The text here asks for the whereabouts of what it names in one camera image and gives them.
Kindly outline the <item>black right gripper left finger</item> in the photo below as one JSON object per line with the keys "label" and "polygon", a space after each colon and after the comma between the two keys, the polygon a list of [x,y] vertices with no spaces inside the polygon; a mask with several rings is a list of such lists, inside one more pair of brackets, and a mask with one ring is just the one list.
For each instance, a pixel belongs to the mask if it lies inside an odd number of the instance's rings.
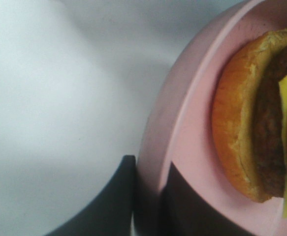
{"label": "black right gripper left finger", "polygon": [[102,191],[49,236],[130,236],[136,162],[125,155]]}

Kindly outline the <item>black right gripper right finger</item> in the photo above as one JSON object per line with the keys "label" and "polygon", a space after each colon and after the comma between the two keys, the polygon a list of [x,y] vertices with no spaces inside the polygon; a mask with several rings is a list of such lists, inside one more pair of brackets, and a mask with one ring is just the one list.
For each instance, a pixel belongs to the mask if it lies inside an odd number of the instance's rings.
{"label": "black right gripper right finger", "polygon": [[198,194],[174,164],[163,192],[159,231],[162,236],[272,236],[276,208],[257,204],[229,184],[212,199]]}

